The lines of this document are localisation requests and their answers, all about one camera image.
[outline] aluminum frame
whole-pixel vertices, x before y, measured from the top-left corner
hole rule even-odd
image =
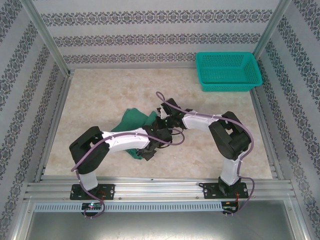
[[[49,130],[48,141],[44,147],[42,159],[41,159],[40,165],[39,165],[39,170],[38,170],[36,177],[35,177],[35,182],[39,182],[41,179],[41,176],[45,173],[45,168],[46,168],[46,165],[49,160],[52,146],[54,144],[55,136],[56,136],[56,133],[58,130],[59,122],[60,122],[62,112],[65,107],[65,103],[67,100],[68,92],[69,92],[74,74],[75,74],[75,71],[72,70],[70,73],[68,73],[68,75],[66,76],[66,80],[64,81],[61,97],[58,102],[58,107],[57,107],[57,110],[56,110],[54,117],[53,117],[53,120],[52,120],[53,125],[52,125],[51,129]]]
[[[252,89],[252,90],[250,90],[250,95],[251,95],[251,100],[252,100],[253,108],[255,111],[255,115],[256,115],[256,118],[258,121],[258,125],[260,128],[265,152],[266,152],[267,158],[269,160],[272,177],[277,178],[279,180],[284,180],[285,178],[282,174],[279,160],[277,158],[277,155],[276,155],[276,152],[274,149],[274,145],[273,145],[272,140],[270,138],[266,121],[263,117],[264,114],[263,114],[262,108],[259,104],[257,93],[254,89]]]
[[[101,184],[115,184],[114,200],[108,203],[209,203],[234,201],[235,199],[204,199],[199,183],[214,183],[207,178],[132,178],[98,177]],[[247,183],[248,191],[252,183]],[[87,200],[70,200],[72,184],[78,180],[72,176],[43,176],[40,182],[29,183],[22,202],[12,240],[25,240],[37,203],[87,203]],[[296,240],[309,240],[307,226],[302,217],[297,197],[290,180],[256,179],[252,201],[283,201]]]
[[[21,4],[30,16],[33,24],[35,25],[36,29],[41,35],[44,43],[46,44],[47,48],[52,54],[54,60],[58,64],[60,70],[63,73],[63,76],[65,77],[70,72],[70,69],[68,68],[67,63],[64,60],[64,57],[62,56],[59,48],[57,47],[53,37],[51,36],[44,20],[42,19],[40,13],[35,7],[33,0],[21,0]]]
[[[253,51],[253,55],[256,60],[259,59],[260,55],[264,51],[265,46],[267,45],[267,42],[271,38],[275,29],[277,28],[278,23],[280,22],[282,16],[286,12],[291,1],[292,0],[279,0],[279,3],[272,14],[270,21],[268,22],[266,28],[264,29],[264,32]]]

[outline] white panel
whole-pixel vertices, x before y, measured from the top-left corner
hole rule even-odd
[[[299,10],[294,4],[291,3],[289,5],[288,13],[286,13],[284,16],[287,18],[288,23],[291,25],[293,31],[297,35],[298,41],[302,44],[309,60],[314,63],[313,67],[319,73],[320,64],[316,63],[319,62],[320,42],[317,41],[315,35],[310,37],[312,36],[313,31],[309,29],[308,24],[304,21],[304,17],[299,13]]]
[[[316,134],[316,136],[320,136],[320,127],[318,127],[320,111],[315,110],[317,109],[318,104],[315,103],[316,101],[312,98],[312,95],[309,92],[309,89],[312,89],[312,87],[307,87],[307,81],[304,79],[303,76],[301,76],[301,70],[299,70],[296,66],[294,58],[291,56],[291,53],[287,48],[285,41],[282,39],[278,31],[274,32],[272,40],[274,47],[277,49],[277,53],[279,54],[282,64],[284,65],[286,74],[288,75],[289,80],[293,85],[294,92],[299,96],[299,104],[303,106],[303,111],[306,113],[307,116],[312,116],[307,118],[308,124],[311,125],[311,128],[313,132]],[[313,61],[313,63],[313,67],[319,66],[319,64],[317,64],[317,61]]]
[[[39,47],[43,46],[43,44],[41,37],[38,35],[30,48],[29,54],[25,58],[25,64],[21,67],[21,71],[16,78],[14,87],[11,88],[11,92],[6,99],[6,104],[2,107],[2,111],[0,112],[2,117],[0,122],[0,144],[3,143],[5,135],[8,134],[7,130],[15,116],[15,112],[19,106],[19,101],[22,99],[21,96],[24,94],[28,80],[34,70],[35,62],[41,52],[41,48]]]
[[[308,146],[305,146],[305,141],[302,140],[302,132],[298,128],[298,123],[296,122],[296,117],[293,116],[293,109],[289,106],[288,100],[284,94],[284,90],[281,86],[280,80],[277,77],[275,70],[273,69],[273,65],[269,59],[263,61],[264,67],[268,70],[267,74],[270,79],[270,83],[272,84],[272,88],[276,99],[278,101],[278,106],[282,111],[281,115],[283,116],[283,120],[286,123],[286,128],[289,128],[290,133],[290,142],[293,143],[295,146],[295,153],[300,158],[299,161],[303,163],[303,168],[306,173],[308,173],[308,181],[310,182],[317,182],[319,181],[319,175],[317,174],[317,169],[313,166],[313,160],[310,159],[311,155],[308,153]],[[311,126],[311,129],[315,130],[318,125]],[[318,185],[313,184],[309,186],[309,189],[312,190],[314,193],[318,192]]]
[[[28,24],[30,23],[30,19],[24,9],[19,13],[19,17],[16,21],[13,22],[9,32],[6,33],[3,41],[0,41],[0,73],[2,74],[4,69],[7,67],[10,58],[12,58],[12,54],[15,52],[19,41],[24,35],[24,31],[26,30]]]
[[[70,69],[170,69],[170,68],[195,68],[196,62],[118,62],[118,63],[69,63]]]
[[[255,44],[173,44],[61,47],[62,55],[197,53],[197,52],[253,52]]]
[[[279,0],[46,0],[34,1],[38,11],[47,13],[275,9]]]
[[[28,137],[30,136],[31,127],[34,124],[35,116],[37,115],[37,111],[39,109],[42,96],[44,95],[44,91],[45,91],[53,64],[54,64],[54,60],[52,56],[50,56],[46,63],[46,66],[44,67],[43,74],[41,75],[39,84],[36,88],[33,99],[30,103],[30,108],[25,116],[25,120],[22,123],[23,125],[21,127],[21,131],[17,136],[16,144],[13,148],[13,152],[11,153],[12,161],[10,161],[9,164],[6,166],[6,171],[3,175],[3,178],[10,183],[15,181],[15,173],[18,171],[17,168],[19,166],[19,161],[24,158],[24,149],[28,142]],[[7,194],[10,190],[10,187],[11,186],[9,184],[0,184],[0,192]],[[3,207],[4,204],[5,204],[5,201],[0,202],[0,209]]]

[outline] green cloth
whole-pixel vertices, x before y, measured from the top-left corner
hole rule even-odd
[[[136,108],[127,109],[123,114],[122,120],[118,126],[111,130],[111,132],[124,132],[131,131],[138,128],[141,128],[145,125],[151,125],[157,117],[157,113],[155,111],[151,112],[149,116],[140,112]],[[142,159],[142,156],[137,155],[137,150],[128,149],[126,150],[128,154],[130,154],[135,159]]]

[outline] beige floor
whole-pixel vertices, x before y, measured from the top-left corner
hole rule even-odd
[[[257,179],[272,178],[249,92],[202,92],[195,69],[77,69],[45,169],[46,175],[73,175],[69,145],[92,126],[110,131],[128,108],[145,114],[161,104],[155,92],[174,98],[183,109],[199,113],[234,112],[255,140],[240,173]],[[217,178],[223,157],[210,133],[185,130],[182,145],[159,149],[150,161],[133,159],[125,151],[107,155],[98,176],[150,178]],[[174,136],[178,142],[180,136]]]

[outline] wire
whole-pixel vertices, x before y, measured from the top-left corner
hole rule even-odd
[[[166,146],[158,146],[158,149],[165,149],[167,147],[170,147],[170,145],[166,145]]]
[[[101,214],[103,214],[103,213],[105,212],[105,210],[106,210],[106,205],[105,205],[104,200],[96,197],[95,195],[91,194],[89,191],[87,191],[87,190],[85,189],[83,183],[81,182],[81,179],[80,179],[78,170],[75,171],[75,174],[76,174],[76,177],[78,178],[79,184],[80,184],[81,188],[83,189],[83,191],[84,191],[86,194],[88,194],[91,198],[99,201],[100,204],[102,205],[102,210],[101,210],[100,212],[98,212],[98,213],[97,213],[96,215],[94,215],[94,216],[88,216],[88,215],[86,215],[86,212],[87,212],[87,210],[88,210],[88,209],[86,208],[86,209],[84,210],[84,212],[83,212],[84,217],[85,217],[86,219],[87,219],[87,218],[94,219],[94,218],[99,217],[99,216],[100,216]]]
[[[182,127],[179,127],[180,129],[181,129],[181,132],[183,133],[184,132],[184,129],[182,128]],[[178,133],[175,133],[175,134],[171,134],[172,136],[174,136],[174,135],[179,135],[179,134],[181,134],[180,132],[178,132]]]
[[[105,210],[106,210],[106,205],[105,205],[104,200],[103,200],[103,199],[100,199],[100,198],[98,198],[98,197],[96,197],[96,196],[94,196],[94,195],[91,194],[88,190],[86,190],[86,188],[84,187],[84,185],[83,185],[83,183],[81,182],[81,179],[80,179],[80,175],[79,175],[79,172],[78,172],[78,167],[79,167],[81,164],[83,164],[83,162],[87,159],[87,157],[89,156],[89,154],[92,153],[92,151],[93,151],[94,149],[96,149],[100,144],[104,143],[105,141],[107,141],[107,140],[109,140],[109,139],[112,139],[112,138],[117,138],[117,137],[126,136],[126,135],[135,135],[135,136],[147,137],[147,138],[149,138],[149,139],[156,140],[156,141],[158,141],[158,142],[160,142],[160,143],[167,144],[167,146],[170,146],[170,145],[171,145],[171,146],[177,146],[177,145],[182,144],[182,143],[185,141],[186,137],[185,137],[185,135],[183,134],[182,131],[180,131],[180,130],[178,130],[178,129],[175,129],[175,128],[168,128],[168,130],[176,131],[176,132],[178,132],[178,134],[181,134],[181,135],[182,135],[182,140],[181,140],[180,142],[178,142],[178,143],[172,143],[172,141],[171,141],[171,142],[166,142],[166,141],[163,141],[163,140],[161,140],[161,139],[159,139],[159,138],[157,138],[157,137],[150,136],[150,135],[148,135],[148,134],[136,133],[136,132],[123,132],[123,133],[116,133],[116,134],[114,134],[114,135],[108,136],[108,137],[106,137],[106,138],[98,141],[92,148],[90,148],[90,150],[89,150],[89,151],[80,159],[80,161],[71,169],[71,172],[75,172],[76,177],[78,178],[79,184],[80,184],[81,188],[83,189],[83,191],[84,191],[88,196],[90,196],[91,198],[99,201],[99,202],[101,203],[101,205],[102,205],[102,210],[101,210],[100,212],[98,212],[98,213],[97,213],[96,215],[94,215],[94,216],[88,216],[88,215],[86,215],[86,212],[87,212],[87,210],[88,210],[88,209],[86,208],[86,209],[84,210],[84,212],[83,212],[83,215],[84,215],[85,218],[87,218],[87,219],[88,219],[88,218],[90,218],[90,219],[97,218],[97,217],[99,217],[101,214],[103,214],[103,213],[105,212]]]
[[[178,146],[178,145],[182,144],[185,141],[186,137],[182,133],[182,131],[180,131],[178,129],[175,129],[175,128],[168,128],[168,130],[172,130],[172,131],[176,131],[176,132],[180,133],[182,135],[182,140],[180,142],[178,142],[178,143],[167,142],[167,141],[163,141],[163,140],[161,140],[161,139],[159,139],[157,137],[150,136],[150,135],[144,134],[144,133],[138,133],[138,132],[122,132],[122,133],[116,133],[116,134],[107,136],[106,138],[98,141],[92,148],[90,148],[90,150],[86,152],[86,154],[80,159],[80,161],[76,165],[74,165],[74,167],[71,169],[71,172],[74,172],[84,162],[84,160],[89,156],[89,154],[91,154],[92,151],[95,150],[100,144],[102,144],[105,141],[110,140],[112,138],[117,138],[117,137],[127,136],[127,135],[142,136],[142,137],[147,137],[149,139],[156,140],[156,141],[158,141],[158,142],[160,142],[162,144],[168,144],[168,145],[171,145],[171,146]]]
[[[190,112],[190,111],[185,111],[185,110],[182,110],[181,108],[175,106],[175,105],[172,105],[171,103],[167,102],[166,99],[165,99],[165,96],[160,92],[160,91],[157,91],[155,93],[155,95],[165,104],[167,104],[168,106],[182,112],[182,113],[185,113],[185,114],[189,114],[189,115],[194,115],[194,116],[201,116],[201,117],[210,117],[210,118],[213,118],[213,119],[219,119],[219,120],[223,120],[223,121],[227,121],[227,122],[230,122],[230,123],[233,123],[235,125],[238,125],[239,127],[241,127],[246,133],[247,135],[249,136],[250,140],[251,140],[251,146],[249,148],[249,150],[243,154],[242,156],[240,156],[240,159],[239,159],[239,164],[238,164],[238,167],[237,167],[237,170],[236,170],[236,174],[239,178],[242,178],[242,179],[248,179],[248,180],[251,180],[252,181],[252,189],[251,189],[251,192],[248,196],[248,198],[246,199],[246,201],[244,202],[244,204],[242,205],[242,207],[236,212],[238,213],[240,210],[242,210],[249,202],[249,200],[251,199],[253,193],[254,193],[254,190],[255,190],[255,181],[251,178],[251,177],[248,177],[248,176],[241,176],[240,175],[240,167],[241,167],[241,164],[242,164],[242,159],[246,156],[248,156],[249,153],[252,152],[253,148],[254,148],[254,145],[255,145],[255,141],[254,141],[254,137],[252,136],[251,132],[249,131],[248,128],[246,128],[244,125],[242,125],[240,122],[238,121],[235,121],[235,120],[232,120],[232,119],[229,119],[229,118],[226,118],[226,117],[222,117],[222,116],[216,116],[216,115],[210,115],[210,114],[204,114],[204,113],[198,113],[198,112]]]

